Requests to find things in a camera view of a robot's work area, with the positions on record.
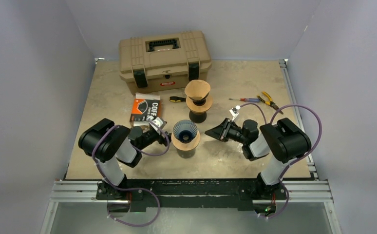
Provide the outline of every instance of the white wall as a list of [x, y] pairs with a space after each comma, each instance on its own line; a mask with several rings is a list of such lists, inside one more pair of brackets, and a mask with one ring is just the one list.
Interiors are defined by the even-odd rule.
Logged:
[[39, 233], [92, 68], [64, 0], [0, 0], [0, 234]]
[[67, 0], [96, 57], [121, 39], [202, 30], [213, 59], [284, 59], [320, 0]]
[[288, 70], [298, 102], [323, 120], [314, 160], [343, 232], [377, 233], [377, 1], [322, 0]]

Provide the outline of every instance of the pliers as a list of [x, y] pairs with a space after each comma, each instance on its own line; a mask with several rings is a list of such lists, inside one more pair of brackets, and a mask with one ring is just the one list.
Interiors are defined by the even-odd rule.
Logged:
[[276, 105], [276, 103], [273, 102], [272, 97], [271, 97], [268, 93], [266, 93], [265, 91], [263, 91], [262, 94], [265, 95], [265, 96], [269, 99], [269, 101], [264, 100], [264, 99], [263, 99], [262, 97], [260, 97], [259, 95], [257, 95], [257, 98], [258, 98], [262, 103], [264, 103], [264, 104], [266, 104], [266, 105], [272, 107], [273, 109], [275, 109], [275, 110], [277, 111], [277, 110], [279, 109], [279, 107]]

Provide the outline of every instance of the yellow plier handle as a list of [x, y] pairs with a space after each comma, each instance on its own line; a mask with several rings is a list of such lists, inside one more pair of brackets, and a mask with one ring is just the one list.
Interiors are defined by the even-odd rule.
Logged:
[[259, 95], [257, 95], [257, 98], [258, 98], [262, 103], [264, 103], [264, 104], [270, 106], [271, 103], [273, 102], [272, 97], [271, 97], [268, 93], [266, 93], [265, 91], [263, 91], [262, 94], [265, 95], [265, 96], [269, 99], [269, 101], [264, 100], [264, 99], [263, 99], [261, 96], [259, 96]]

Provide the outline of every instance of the stone-textured surface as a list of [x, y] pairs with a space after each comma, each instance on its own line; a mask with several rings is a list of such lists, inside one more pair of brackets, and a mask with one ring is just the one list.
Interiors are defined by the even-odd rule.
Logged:
[[[135, 168], [120, 164], [128, 178], [242, 178], [256, 177], [269, 162], [272, 155], [248, 161], [242, 154], [241, 144], [229, 141], [226, 143], [212, 139], [204, 132], [219, 125], [224, 118], [231, 115], [229, 109], [242, 104], [228, 98], [255, 98], [262, 91], [268, 92], [278, 106], [290, 104], [286, 84], [277, 61], [214, 61], [207, 81], [211, 85], [210, 95], [214, 103], [207, 112], [205, 122], [197, 124], [201, 141], [196, 148], [195, 156], [181, 158], [171, 146], [163, 156], [143, 156]], [[156, 92], [162, 99], [162, 118], [167, 121], [165, 130], [171, 132], [174, 124], [189, 118], [186, 104], [172, 103], [170, 96], [184, 97], [184, 89]], [[113, 120], [116, 124], [127, 127], [134, 96], [130, 94], [126, 84], [119, 77], [118, 62], [100, 61], [94, 73], [87, 103], [78, 129], [76, 140], [89, 127], [102, 118]], [[268, 121], [275, 112], [262, 103]], [[296, 122], [292, 109], [284, 110], [284, 115]], [[241, 126], [245, 119], [254, 119], [264, 123], [259, 110], [254, 106], [246, 106], [240, 110], [236, 123]], [[164, 146], [154, 143], [145, 149], [146, 152], [159, 153]], [[294, 165], [285, 177], [310, 177], [306, 160]], [[68, 167], [67, 179], [100, 179], [92, 159], [74, 146]]]

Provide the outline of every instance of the cable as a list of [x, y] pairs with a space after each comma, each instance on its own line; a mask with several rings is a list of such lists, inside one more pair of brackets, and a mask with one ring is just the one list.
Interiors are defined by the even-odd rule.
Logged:
[[147, 223], [144, 223], [144, 224], [132, 224], [132, 223], [128, 223], [128, 222], [125, 222], [125, 221], [122, 221], [122, 220], [119, 220], [117, 219], [116, 217], [114, 217], [112, 214], [108, 213], [108, 217], [112, 218], [114, 221], [117, 221], [119, 223], [122, 223], [122, 224], [125, 224], [127, 226], [130, 226], [130, 227], [145, 227], [145, 226], [148, 226], [150, 224], [152, 224], [159, 216], [160, 214], [160, 210], [161, 210], [161, 207], [160, 207], [160, 200], [158, 200], [158, 197], [150, 190], [148, 189], [145, 189], [145, 188], [129, 188], [129, 189], [122, 189], [122, 188], [119, 188], [117, 186], [115, 186], [114, 184], [111, 183], [111, 181], [109, 181], [107, 179], [107, 177], [105, 176], [104, 172], [101, 170], [101, 166], [99, 165], [99, 160], [95, 158], [95, 153], [98, 149], [98, 147], [101, 145], [101, 143], [105, 140], [105, 138], [107, 138], [107, 136], [116, 128], [118, 128], [120, 125], [115, 125], [113, 127], [111, 127], [105, 134], [104, 136], [102, 136], [102, 138], [97, 142], [97, 144], [95, 145], [94, 149], [93, 149], [93, 152], [91, 154], [91, 157], [93, 159], [93, 161], [95, 162], [96, 166], [97, 166], [97, 169], [98, 171], [100, 172], [100, 174], [102, 175], [103, 177], [103, 180], [105, 182], [107, 182], [111, 187], [113, 187], [114, 189], [116, 190], [119, 190], [119, 191], [135, 191], [135, 190], [142, 190], [142, 191], [145, 191], [145, 192], [148, 192], [150, 193], [151, 195], [153, 195], [153, 197], [155, 198], [155, 201], [157, 202], [157, 207], [158, 207], [158, 210], [157, 210], [157, 213], [155, 214], [154, 218], [147, 222]]
[[279, 109], [273, 114], [272, 119], [270, 120], [270, 124], [273, 123], [273, 121], [274, 121], [274, 119], [275, 119], [275, 116], [276, 116], [281, 110], [283, 110], [283, 109], [285, 109], [285, 108], [288, 108], [288, 107], [294, 107], [294, 106], [296, 106], [296, 107], [302, 107], [302, 108], [304, 108], [304, 109], [310, 111], [310, 112], [315, 116], [316, 120], [318, 121], [319, 133], [318, 133], [318, 138], [316, 139], [315, 144], [313, 144], [312, 148], [311, 148], [306, 154], [304, 154], [302, 157], [296, 159], [295, 161], [293, 161], [293, 162], [291, 162], [289, 165], [287, 165], [287, 166], [285, 167], [285, 169], [282, 171], [282, 173], [281, 173], [281, 175], [280, 175], [280, 178], [283, 177], [283, 175], [286, 173], [287, 169], [289, 169], [290, 166], [292, 166], [293, 164], [299, 162], [300, 160], [304, 159], [306, 156], [308, 156], [309, 154], [311, 154], [311, 153], [314, 151], [314, 149], [318, 146], [319, 141], [320, 141], [320, 137], [322, 136], [322, 122], [321, 122], [320, 117], [318, 116], [318, 114], [316, 114], [316, 112], [315, 112], [314, 110], [310, 109], [309, 107], [307, 107], [307, 106], [303, 106], [303, 105], [299, 105], [299, 104], [290, 104], [290, 105], [282, 106], [281, 108], [279, 108]]
[[296, 106], [296, 107], [302, 107], [302, 108], [304, 108], [304, 109], [310, 111], [310, 112], [315, 116], [316, 120], [318, 121], [318, 126], [319, 126], [318, 138], [316, 139], [315, 144], [313, 144], [312, 148], [310, 148], [310, 150], [309, 150], [306, 154], [304, 154], [302, 157], [296, 159], [295, 161], [293, 161], [293, 162], [291, 162], [289, 165], [287, 165], [287, 166], [285, 167], [285, 169], [282, 171], [282, 173], [280, 174], [280, 176], [279, 176], [279, 180], [280, 180], [280, 184], [281, 184], [281, 186], [283, 187], [283, 189], [284, 189], [284, 191], [285, 191], [285, 193], [286, 193], [286, 202], [284, 203], [284, 205], [282, 206], [282, 208], [281, 208], [278, 212], [276, 212], [276, 213], [275, 213], [274, 215], [272, 215], [272, 216], [265, 217], [266, 219], [274, 218], [274, 217], [280, 215], [280, 214], [285, 210], [287, 204], [289, 203], [289, 199], [290, 199], [290, 197], [289, 197], [289, 191], [287, 190], [286, 186], [285, 186], [285, 185], [283, 184], [283, 182], [282, 182], [282, 178], [283, 178], [284, 174], [286, 173], [286, 171], [289, 169], [289, 167], [290, 167], [291, 165], [293, 165], [293, 164], [299, 162], [300, 160], [304, 159], [306, 156], [308, 156], [309, 154], [311, 154], [311, 153], [314, 151], [314, 149], [315, 149], [315, 148], [318, 146], [318, 144], [319, 144], [320, 137], [322, 136], [322, 122], [321, 122], [320, 117], [318, 116], [318, 114], [316, 114], [316, 112], [315, 112], [314, 110], [310, 109], [309, 107], [307, 107], [307, 106], [303, 106], [303, 105], [299, 105], [299, 104], [290, 104], [290, 105], [285, 105], [285, 106], [282, 106], [281, 108], [279, 108], [279, 109], [273, 114], [272, 119], [270, 120], [270, 124], [273, 123], [273, 121], [274, 121], [276, 115], [277, 115], [281, 110], [283, 110], [283, 109], [285, 109], [285, 108], [288, 108], [288, 107], [295, 107], [295, 106]]
[[142, 153], [142, 154], [145, 154], [145, 155], [148, 155], [148, 156], [161, 156], [161, 155], [164, 155], [165, 153], [167, 153], [167, 151], [169, 150], [170, 148], [170, 140], [169, 140], [169, 136], [167, 136], [166, 132], [164, 132], [163, 129], [161, 128], [158, 128], [161, 132], [161, 134], [163, 134], [164, 138], [166, 139], [166, 142], [167, 142], [167, 148], [165, 151], [161, 152], [161, 153], [158, 153], [158, 154], [150, 154], [150, 153], [146, 153], [146, 152], [143, 152], [142, 150], [138, 149], [137, 147], [131, 145], [135, 150], [137, 150], [138, 152]]
[[275, 212], [275, 213], [274, 213], [273, 215], [271, 215], [271, 216], [267, 216], [267, 217], [265, 217], [265, 219], [274, 218], [274, 217], [280, 215], [280, 214], [285, 210], [287, 204], [289, 203], [289, 190], [286, 188], [286, 186], [285, 186], [282, 182], [280, 182], [280, 185], [283, 187], [284, 192], [286, 193], [286, 201], [284, 202], [284, 205], [280, 208], [279, 211]]
[[260, 108], [260, 106], [258, 106], [256, 103], [248, 102], [248, 103], [245, 103], [245, 104], [241, 105], [240, 108], [242, 108], [244, 106], [247, 106], [247, 105], [255, 105], [260, 110], [260, 112], [262, 113], [264, 124], [267, 124], [266, 116], [264, 116], [263, 110]]

